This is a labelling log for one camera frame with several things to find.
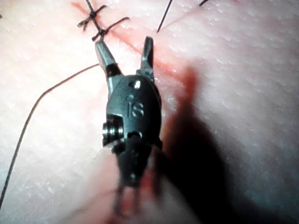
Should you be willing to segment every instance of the black suture thread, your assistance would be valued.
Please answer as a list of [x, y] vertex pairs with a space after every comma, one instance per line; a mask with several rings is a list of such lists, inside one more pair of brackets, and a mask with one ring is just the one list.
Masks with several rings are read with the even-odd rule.
[[203, 1], [199, 4], [199, 6], [202, 6], [202, 5], [205, 4], [207, 1], [209, 1], [209, 0], [203, 0]]
[[17, 158], [18, 152], [19, 152], [19, 150], [20, 150], [20, 145], [21, 145], [21, 142], [22, 142], [22, 140], [23, 140], [23, 137], [24, 137], [26, 128], [27, 128], [27, 126], [28, 126], [28, 123], [29, 123], [29, 121], [30, 121], [30, 119], [31, 119], [31, 117], [32, 117], [32, 114], [33, 114], [34, 110], [36, 109], [36, 107], [37, 107], [37, 105], [39, 104], [39, 102], [41, 101], [41, 99], [42, 99], [45, 95], [47, 95], [49, 92], [51, 92], [53, 89], [55, 89], [55, 88], [61, 86], [62, 84], [64, 84], [65, 82], [69, 81], [70, 79], [74, 78], [75, 76], [81, 74], [82, 72], [87, 71], [87, 70], [89, 70], [89, 69], [91, 69], [91, 68], [93, 68], [93, 67], [96, 67], [96, 66], [98, 66], [98, 65], [99, 65], [99, 64], [94, 64], [94, 65], [92, 65], [92, 66], [89, 66], [88, 68], [85, 68], [85, 69], [83, 69], [83, 70], [77, 72], [76, 74], [74, 74], [74, 75], [72, 75], [72, 76], [70, 76], [70, 77], [68, 77], [68, 78], [66, 78], [66, 79], [64, 79], [64, 80], [62, 80], [60, 83], [57, 83], [56, 85], [52, 86], [51, 88], [49, 88], [49, 89], [47, 89], [45, 92], [43, 92], [43, 93], [40, 95], [40, 97], [37, 99], [37, 101], [36, 101], [35, 104], [33, 105], [32, 109], [31, 109], [31, 111], [30, 111], [30, 113], [29, 113], [29, 115], [28, 115], [28, 117], [27, 117], [27, 119], [26, 119], [26, 121], [25, 121], [24, 127], [23, 127], [23, 129], [22, 129], [22, 132], [21, 132], [21, 134], [20, 134], [20, 137], [19, 137], [19, 140], [18, 140], [18, 143], [17, 143], [17, 146], [16, 146], [16, 148], [15, 148], [15, 150], [14, 150], [13, 158], [12, 158], [12, 160], [11, 160], [11, 162], [10, 162], [10, 166], [9, 166], [8, 173], [7, 173], [7, 176], [6, 176], [5, 184], [4, 184], [2, 193], [1, 193], [1, 198], [0, 198], [0, 211], [1, 211], [1, 207], [2, 207], [3, 201], [4, 201], [5, 193], [6, 193], [6, 190], [7, 190], [7, 187], [8, 187], [9, 179], [10, 179], [11, 173], [12, 173], [13, 168], [14, 168], [14, 163], [15, 163], [15, 160], [16, 160], [16, 158]]
[[92, 41], [95, 41], [99, 36], [101, 36], [101, 40], [104, 39], [104, 36], [108, 33], [108, 31], [114, 27], [115, 25], [119, 24], [120, 22], [124, 21], [124, 20], [128, 20], [129, 17], [124, 17], [120, 20], [118, 20], [117, 22], [113, 23], [112, 25], [110, 25], [107, 29], [102, 29], [99, 24], [97, 23], [95, 17], [97, 16], [97, 13], [102, 10], [103, 8], [107, 7], [106, 5], [102, 5], [98, 10], [94, 11], [92, 5], [90, 4], [89, 0], [86, 0], [88, 7], [90, 9], [90, 14], [89, 17], [83, 21], [81, 21], [80, 23], [77, 24], [78, 27], [81, 27], [82, 25], [84, 25], [83, 27], [83, 31], [86, 30], [87, 24], [90, 20], [93, 21], [95, 27], [98, 29], [98, 33], [92, 37]]
[[162, 27], [162, 24], [163, 24], [163, 22], [164, 22], [164, 20], [165, 20], [166, 14], [168, 13], [168, 10], [169, 10], [169, 8], [170, 8], [171, 3], [172, 3], [172, 0], [170, 0], [169, 3], [168, 3], [168, 5], [167, 5], [167, 8], [166, 8], [166, 10], [165, 10], [165, 12], [164, 12], [164, 15], [163, 15], [163, 17], [162, 17], [162, 20], [161, 20], [161, 22], [160, 22], [160, 25], [159, 25], [159, 27], [158, 27], [157, 33], [160, 31], [160, 29], [161, 29], [161, 27]]

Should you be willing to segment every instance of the skin surface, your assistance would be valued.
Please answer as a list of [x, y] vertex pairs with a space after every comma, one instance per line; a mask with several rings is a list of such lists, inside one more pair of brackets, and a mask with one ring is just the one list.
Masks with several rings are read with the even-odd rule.
[[[207, 223], [298, 223], [298, 1], [210, 0], [199, 8], [198, 2], [177, 0], [157, 35], [166, 2], [92, 1], [94, 8], [103, 4], [109, 7], [97, 18], [101, 27], [131, 17], [105, 37], [124, 74], [135, 74], [145, 36], [154, 38], [161, 139], [169, 161], [162, 169], [164, 192], [172, 189], [170, 180], [192, 208], [190, 216]], [[76, 26], [88, 12], [84, 1], [0, 2], [1, 188], [36, 99], [97, 63], [91, 41], [96, 28], [90, 23], [82, 32]], [[70, 198], [85, 183], [94, 186], [88, 181], [91, 163], [105, 158], [106, 102], [100, 67], [40, 102], [0, 223], [53, 223], [65, 204], [77, 206]], [[110, 178], [101, 192], [116, 185], [117, 167], [107, 166], [100, 164], [93, 179]], [[97, 197], [107, 214], [114, 193], [108, 195]]]

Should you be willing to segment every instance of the skin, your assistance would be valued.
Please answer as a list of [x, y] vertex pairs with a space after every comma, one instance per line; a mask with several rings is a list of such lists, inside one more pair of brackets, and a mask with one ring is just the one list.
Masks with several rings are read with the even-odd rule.
[[[155, 43], [167, 157], [159, 166], [164, 203], [157, 209], [152, 185], [143, 187], [142, 214], [132, 220], [150, 222], [148, 217], [165, 214], [178, 220], [176, 215], [187, 214], [187, 220], [196, 216], [211, 223], [298, 223], [298, 1], [210, 0], [198, 8], [197, 2], [177, 0], [157, 35], [166, 2], [130, 2], [92, 5], [109, 5], [97, 18], [101, 27], [131, 17], [105, 37], [124, 74], [139, 68], [145, 36]], [[76, 27], [88, 16], [84, 1], [1, 1], [0, 14], [3, 186], [34, 102], [97, 63], [91, 41], [97, 31], [92, 23], [85, 32]], [[113, 155], [101, 147], [106, 102], [100, 67], [40, 102], [21, 145], [1, 223], [53, 223], [93, 199], [86, 211], [98, 208], [97, 216], [83, 214], [82, 220], [111, 218], [118, 171]], [[164, 157], [151, 157], [159, 163], [158, 158]], [[172, 201], [186, 212], [167, 210]]]

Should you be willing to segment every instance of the red incision line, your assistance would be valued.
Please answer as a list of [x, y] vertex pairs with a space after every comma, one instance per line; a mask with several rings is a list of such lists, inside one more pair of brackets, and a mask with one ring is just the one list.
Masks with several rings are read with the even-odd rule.
[[[82, 14], [86, 15], [86, 17], [89, 16], [89, 12], [87, 12], [86, 10], [83, 9], [83, 7], [81, 6], [80, 3], [76, 3], [76, 2], [71, 2], [71, 5], [75, 8], [77, 8]], [[113, 32], [112, 30], [110, 30], [110, 32], [112, 32], [112, 36], [114, 36], [115, 38], [118, 38], [120, 41], [122, 41], [123, 43], [125, 43], [126, 45], [128, 45], [134, 52], [137, 52], [139, 54], [142, 53], [142, 50], [136, 48], [132, 43], [126, 41], [122, 35], [117, 34], [116, 32]], [[175, 77], [176, 79], [178, 79], [178, 76], [175, 75], [174, 72], [172, 72], [172, 69], [167, 66], [166, 64], [160, 62], [157, 59], [154, 59], [154, 64], [160, 68], [166, 75], [171, 76], [171, 77]]]

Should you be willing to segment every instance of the metal jaw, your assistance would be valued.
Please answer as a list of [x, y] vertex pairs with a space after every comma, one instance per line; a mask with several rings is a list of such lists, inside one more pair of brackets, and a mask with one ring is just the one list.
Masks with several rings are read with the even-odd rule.
[[[96, 54], [100, 63], [101, 68], [105, 71], [109, 95], [112, 93], [115, 85], [123, 76], [121, 70], [119, 69], [112, 53], [110, 52], [108, 46], [103, 40], [99, 40], [95, 43]], [[145, 76], [150, 81], [154, 83], [154, 41], [151, 37], [145, 38], [141, 66], [140, 69], [136, 71], [137, 75]]]

